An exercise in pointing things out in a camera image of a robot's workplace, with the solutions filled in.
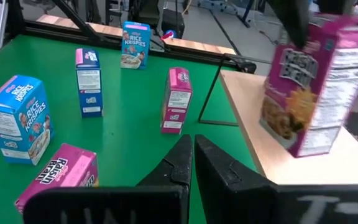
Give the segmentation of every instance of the wooden edge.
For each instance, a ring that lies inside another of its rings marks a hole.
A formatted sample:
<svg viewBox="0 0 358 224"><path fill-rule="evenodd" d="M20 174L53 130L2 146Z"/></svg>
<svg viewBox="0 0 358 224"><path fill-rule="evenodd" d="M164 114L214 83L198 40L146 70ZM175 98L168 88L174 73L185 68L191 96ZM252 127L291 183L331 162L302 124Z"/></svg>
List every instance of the wooden edge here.
<svg viewBox="0 0 358 224"><path fill-rule="evenodd" d="M46 14L39 17L37 19L37 22L43 22L46 24L78 29L77 26L74 24L74 22L71 21L70 19L46 15ZM87 24L89 24L96 32L100 34L114 35L118 37L122 36L121 28L105 26L101 24L93 24L90 22L87 22ZM203 44L200 42L195 42L190 40L181 40L181 39L172 38L172 39L164 40L164 42L167 45L175 46L175 47L184 47L188 49L202 50L205 52L212 52L217 54L225 54L225 53L234 54L234 55L236 54L233 49L227 47Z"/></svg>
<svg viewBox="0 0 358 224"><path fill-rule="evenodd" d="M224 77L225 77L226 75L225 75L225 74L222 74L222 72L224 72L224 70L221 70L221 72L219 73L219 77L220 77L220 79L221 79L221 83L222 83L223 89L224 89L224 91L225 91L225 93L226 93L226 96L227 96L227 98L228 98L228 100L229 100L229 102L230 102L231 107L232 107L232 108L235 108L236 105L235 105L235 103L234 103L233 97L232 97L232 95L230 94L229 88L227 87L226 81L225 81L225 79L224 79ZM259 75L255 75L255 78L261 79L262 81L265 80L265 77L261 77L261 76L259 76ZM238 123L243 123L244 121L242 120L242 118L241 118L241 116L240 116L238 110L234 109L233 112L234 112L234 116L235 116L236 119L237 119L237 122L238 122ZM256 166L256 169L258 170L258 173L259 173L260 175L262 175L262 176L268 178L268 177L266 176L266 173L265 173L265 171L264 171L264 168L263 168L263 166L262 166L262 163L260 162L259 156L258 156L257 153L256 153L256 150L255 150L255 148L254 148L254 145L252 144L252 141L251 141L251 139L250 139L250 137L249 137L249 135L248 135L248 132L247 132L247 130L246 130L246 127L245 127L244 125L239 125L239 127L240 127L240 129L241 129L242 135L245 137L244 140L245 140L246 143L247 143L247 147L248 147L248 149L249 149L249 153L251 154L252 160L253 160L253 162L254 162L254 164L255 164L255 166Z"/></svg>

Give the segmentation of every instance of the cereal box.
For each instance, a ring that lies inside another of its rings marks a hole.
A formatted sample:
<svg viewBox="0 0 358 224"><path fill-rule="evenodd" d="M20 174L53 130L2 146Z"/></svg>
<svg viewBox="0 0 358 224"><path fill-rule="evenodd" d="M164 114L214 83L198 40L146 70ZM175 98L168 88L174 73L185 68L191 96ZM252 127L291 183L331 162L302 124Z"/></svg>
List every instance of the cereal box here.
<svg viewBox="0 0 358 224"><path fill-rule="evenodd" d="M192 94L189 71L185 68L170 68L162 105L162 133L181 133Z"/></svg>
<svg viewBox="0 0 358 224"><path fill-rule="evenodd" d="M37 165L53 135L40 80L15 75L0 87L0 149L6 162Z"/></svg>
<svg viewBox="0 0 358 224"><path fill-rule="evenodd" d="M121 68L145 69L150 46L150 26L124 22L122 31Z"/></svg>
<svg viewBox="0 0 358 224"><path fill-rule="evenodd" d="M303 49L279 41L260 124L294 157L326 154L358 93L358 19L316 14Z"/></svg>
<svg viewBox="0 0 358 224"><path fill-rule="evenodd" d="M54 187L97 187L98 165L96 153L62 144L41 173L16 200L20 213L31 196Z"/></svg>
<svg viewBox="0 0 358 224"><path fill-rule="evenodd" d="M102 74L99 54L93 49L76 49L75 65L82 117L102 116Z"/></svg>

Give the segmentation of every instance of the floor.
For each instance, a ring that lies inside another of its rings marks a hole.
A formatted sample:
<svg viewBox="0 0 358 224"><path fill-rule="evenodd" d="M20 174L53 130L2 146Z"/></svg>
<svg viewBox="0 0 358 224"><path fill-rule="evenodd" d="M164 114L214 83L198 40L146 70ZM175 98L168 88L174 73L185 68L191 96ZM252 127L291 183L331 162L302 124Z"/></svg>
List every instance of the floor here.
<svg viewBox="0 0 358 224"><path fill-rule="evenodd" d="M104 0L97 0L97 2L102 20L104 20ZM270 40L276 40L280 30L280 25L278 25L279 23L276 18L265 17L259 12L253 13L253 11L251 11L248 16L251 27L247 29L236 16L224 14L219 11L212 12L208 9L197 7L196 5L197 1L192 1L191 7L188 10L189 13L183 16L186 25L183 39L232 48L232 45L225 37L224 32L214 20L214 14L243 56L267 62L256 62L256 74L267 75L269 73L269 62L271 62L275 50L275 46ZM164 6L168 9L175 10L175 3L173 1L167 1ZM24 17L26 19L36 20L43 14L42 10L39 8L27 5L23 5L23 7ZM178 10L180 12L183 11L181 4L178 4ZM51 10L49 14L65 17L64 13L57 7ZM268 37L261 34L259 31L265 32ZM353 111L358 112L358 99Z"/></svg>

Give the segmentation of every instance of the cereal bowl image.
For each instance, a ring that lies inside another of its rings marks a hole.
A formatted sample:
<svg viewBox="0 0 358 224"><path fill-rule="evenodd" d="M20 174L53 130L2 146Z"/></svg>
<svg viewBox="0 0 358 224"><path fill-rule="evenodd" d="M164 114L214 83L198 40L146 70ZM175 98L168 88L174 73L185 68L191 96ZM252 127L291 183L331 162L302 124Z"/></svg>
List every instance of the cereal bowl image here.
<svg viewBox="0 0 358 224"><path fill-rule="evenodd" d="M41 133L37 139L32 143L29 150L29 155L31 159L37 159L38 156L41 156L48 146L50 141L50 130L46 129Z"/></svg>
<svg viewBox="0 0 358 224"><path fill-rule="evenodd" d="M288 149L296 142L298 135L293 131L291 116L276 101L265 96L261 113L260 125L285 149Z"/></svg>
<svg viewBox="0 0 358 224"><path fill-rule="evenodd" d="M123 54L121 56L121 67L122 68L139 68L142 61L136 56L130 54Z"/></svg>

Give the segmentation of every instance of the green table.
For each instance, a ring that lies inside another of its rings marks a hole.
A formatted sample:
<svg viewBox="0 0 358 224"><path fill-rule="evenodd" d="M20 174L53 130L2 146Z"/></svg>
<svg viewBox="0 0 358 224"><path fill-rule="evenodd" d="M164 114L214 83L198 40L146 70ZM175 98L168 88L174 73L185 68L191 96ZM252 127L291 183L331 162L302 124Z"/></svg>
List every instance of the green table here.
<svg viewBox="0 0 358 224"><path fill-rule="evenodd" d="M197 122L217 66L149 56L146 70L121 69L120 51L95 48L101 60L104 117L82 119L75 75L78 47L86 46L21 35L0 50L0 86L15 74L41 79L56 130L37 166L7 164L0 152L0 223L22 223L15 200L64 142L97 153L101 186L134 186L145 177L180 137L160 133L170 67L187 68L194 89L182 134L204 134L255 170L238 127ZM236 121L221 85L214 89L203 119ZM190 223L205 223L194 168Z"/></svg>

